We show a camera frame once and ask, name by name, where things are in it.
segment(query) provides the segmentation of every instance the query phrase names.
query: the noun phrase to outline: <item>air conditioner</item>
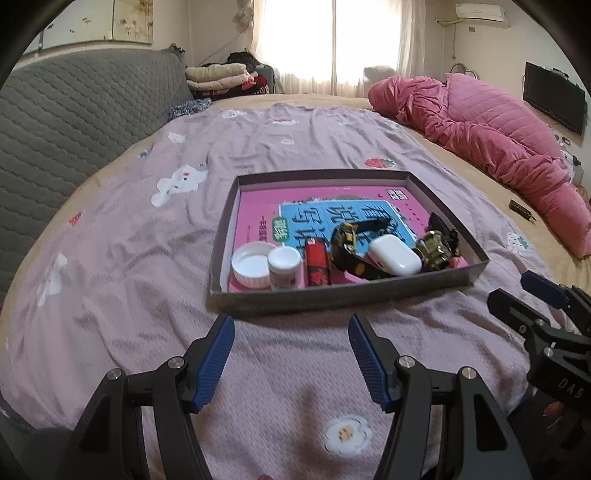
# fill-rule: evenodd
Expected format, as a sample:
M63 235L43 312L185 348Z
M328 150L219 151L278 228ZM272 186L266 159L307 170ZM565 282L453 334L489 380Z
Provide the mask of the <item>air conditioner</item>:
M466 22L477 22L497 27L510 27L506 10L500 5L456 4L457 16Z

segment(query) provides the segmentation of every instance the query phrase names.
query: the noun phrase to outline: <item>stacked blankets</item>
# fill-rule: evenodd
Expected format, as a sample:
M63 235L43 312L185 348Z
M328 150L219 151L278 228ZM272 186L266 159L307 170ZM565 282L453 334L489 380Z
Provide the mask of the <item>stacked blankets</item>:
M269 93L266 78L257 72L249 73L242 63L187 67L185 76L195 99L220 100Z

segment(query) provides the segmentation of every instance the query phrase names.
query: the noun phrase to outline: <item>white bottle cap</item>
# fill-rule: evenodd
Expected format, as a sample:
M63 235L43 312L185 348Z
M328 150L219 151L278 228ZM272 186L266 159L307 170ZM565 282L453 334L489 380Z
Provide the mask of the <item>white bottle cap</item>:
M232 255L232 270L236 280L246 288L259 290L271 286L267 255L275 245L267 242L250 242L242 245Z
M293 247L277 247L269 254L269 268L279 274L289 273L301 262L300 253Z

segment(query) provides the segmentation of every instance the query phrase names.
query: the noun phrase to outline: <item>pink comforter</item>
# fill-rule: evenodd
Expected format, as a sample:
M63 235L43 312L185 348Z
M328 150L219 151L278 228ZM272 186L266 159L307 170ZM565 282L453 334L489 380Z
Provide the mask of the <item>pink comforter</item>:
M520 192L578 258L591 254L591 214L548 126L518 99L460 73L447 85L390 77L369 90L374 110L417 128Z

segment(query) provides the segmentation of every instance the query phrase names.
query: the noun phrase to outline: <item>small object on bed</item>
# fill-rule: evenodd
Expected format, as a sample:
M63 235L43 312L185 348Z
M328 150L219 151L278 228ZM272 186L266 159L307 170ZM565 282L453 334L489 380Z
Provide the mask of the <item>small object on bed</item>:
M509 202L509 208L535 225L535 217L523 205L520 205L515 200L511 200Z
M384 231L390 218L372 218L358 223L341 223L330 240L330 259L335 267L365 280L380 280L393 275L376 267L357 254L357 234Z
M395 235L371 240L368 256L379 268L397 277L414 275L423 267L419 256Z
M435 230L436 232L441 232L443 242L447 245L449 250L451 250L453 256L462 256L462 253L460 252L460 243L457 236L457 230L450 229L438 214L431 214L431 216L429 217L427 230Z
M269 279L272 290L298 288L302 259L293 247L276 247L268 256Z
M306 239L306 266L309 287L330 285L330 261L323 238Z
M425 272L447 268L454 257L442 233L435 230L427 232L423 238L419 239L413 250L421 258Z
M250 242L234 252L232 271L240 285L253 290L271 286L267 257L274 249L267 242Z
M181 103L170 109L168 112L168 121L171 122L175 118L183 115L195 115L196 113L207 110L211 105L211 98L188 100L187 102Z

